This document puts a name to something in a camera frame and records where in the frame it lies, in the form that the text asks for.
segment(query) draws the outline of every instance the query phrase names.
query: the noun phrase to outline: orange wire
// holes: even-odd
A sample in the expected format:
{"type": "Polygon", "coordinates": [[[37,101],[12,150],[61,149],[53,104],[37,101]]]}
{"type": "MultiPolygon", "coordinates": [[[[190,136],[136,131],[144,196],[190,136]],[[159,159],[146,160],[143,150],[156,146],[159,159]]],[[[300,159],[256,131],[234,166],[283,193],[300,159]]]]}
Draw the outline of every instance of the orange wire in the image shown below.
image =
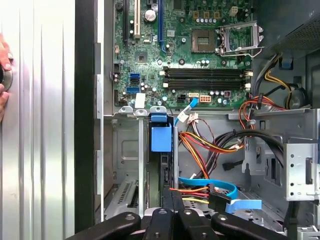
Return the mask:
{"type": "Polygon", "coordinates": [[[190,189],[176,189],[176,188],[169,188],[170,190],[172,191],[179,191],[181,193],[196,193],[196,192],[200,192],[200,191],[203,191],[203,190],[206,190],[208,189],[209,187],[205,186],[205,187],[201,187],[201,188],[198,188],[198,189],[194,189],[194,190],[190,190],[190,189]]]}
{"type": "Polygon", "coordinates": [[[200,160],[198,159],[198,157],[196,156],[194,150],[192,149],[190,143],[184,138],[184,137],[180,137],[181,140],[186,144],[186,146],[189,148],[191,155],[193,156],[193,158],[195,159],[196,163],[198,164],[198,166],[200,167],[201,171],[203,172],[203,175],[206,179],[209,179],[209,176],[207,175],[206,171],[204,170],[204,168],[202,167],[200,160]]]}

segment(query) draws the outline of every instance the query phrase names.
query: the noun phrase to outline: blue ribbon cable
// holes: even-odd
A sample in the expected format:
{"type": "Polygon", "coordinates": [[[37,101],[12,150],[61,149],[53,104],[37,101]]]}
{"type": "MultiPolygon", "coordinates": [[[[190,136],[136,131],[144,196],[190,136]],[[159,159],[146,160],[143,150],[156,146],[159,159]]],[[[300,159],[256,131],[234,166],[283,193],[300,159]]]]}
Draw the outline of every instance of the blue ribbon cable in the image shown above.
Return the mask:
{"type": "Polygon", "coordinates": [[[262,209],[261,200],[251,200],[251,199],[236,199],[232,200],[231,203],[227,203],[225,206],[226,213],[234,213],[239,209],[262,209]]]}
{"type": "Polygon", "coordinates": [[[213,184],[217,188],[230,191],[230,193],[228,193],[227,196],[232,200],[238,198],[238,189],[236,185],[230,182],[214,180],[214,179],[189,179],[184,177],[179,177],[179,180],[183,184],[190,185],[190,186],[205,186],[208,184],[213,184]]]}

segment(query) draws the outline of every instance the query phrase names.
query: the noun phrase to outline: blue sata port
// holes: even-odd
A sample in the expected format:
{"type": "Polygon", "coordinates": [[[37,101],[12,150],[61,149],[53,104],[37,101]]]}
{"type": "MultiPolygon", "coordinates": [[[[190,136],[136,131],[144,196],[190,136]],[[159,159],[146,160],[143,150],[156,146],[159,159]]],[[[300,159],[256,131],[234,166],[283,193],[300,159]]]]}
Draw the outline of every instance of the blue sata port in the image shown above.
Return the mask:
{"type": "Polygon", "coordinates": [[[140,73],[130,73],[131,79],[140,79],[140,73]]]}
{"type": "Polygon", "coordinates": [[[137,93],[140,93],[140,89],[139,87],[127,87],[126,92],[128,94],[137,94],[137,93]]]}

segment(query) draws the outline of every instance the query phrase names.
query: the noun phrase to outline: white connector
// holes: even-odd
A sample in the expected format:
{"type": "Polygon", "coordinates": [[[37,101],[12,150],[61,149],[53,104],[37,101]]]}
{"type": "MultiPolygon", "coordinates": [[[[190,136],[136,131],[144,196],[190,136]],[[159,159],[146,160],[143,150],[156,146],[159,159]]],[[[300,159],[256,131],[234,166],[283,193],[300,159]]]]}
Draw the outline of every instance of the white connector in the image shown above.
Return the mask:
{"type": "Polygon", "coordinates": [[[134,0],[134,38],[140,38],[140,0],[134,0]]]}
{"type": "Polygon", "coordinates": [[[187,121],[187,124],[190,124],[192,121],[195,121],[198,124],[199,120],[196,120],[196,119],[198,119],[198,113],[194,112],[194,113],[190,114],[188,121],[187,121]]]}

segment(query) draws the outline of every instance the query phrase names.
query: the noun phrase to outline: pci slot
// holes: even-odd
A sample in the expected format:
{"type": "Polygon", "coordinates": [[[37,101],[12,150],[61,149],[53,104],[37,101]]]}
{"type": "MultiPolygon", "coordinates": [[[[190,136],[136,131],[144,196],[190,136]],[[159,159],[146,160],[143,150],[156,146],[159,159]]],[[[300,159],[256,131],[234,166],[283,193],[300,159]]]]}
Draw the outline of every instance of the pci slot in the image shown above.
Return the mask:
{"type": "Polygon", "coordinates": [[[140,0],[134,0],[134,38],[140,38],[140,0]]]}
{"type": "Polygon", "coordinates": [[[129,9],[130,3],[129,0],[123,0],[123,33],[122,33],[122,41],[126,48],[128,48],[128,38],[129,38],[129,9]]]}

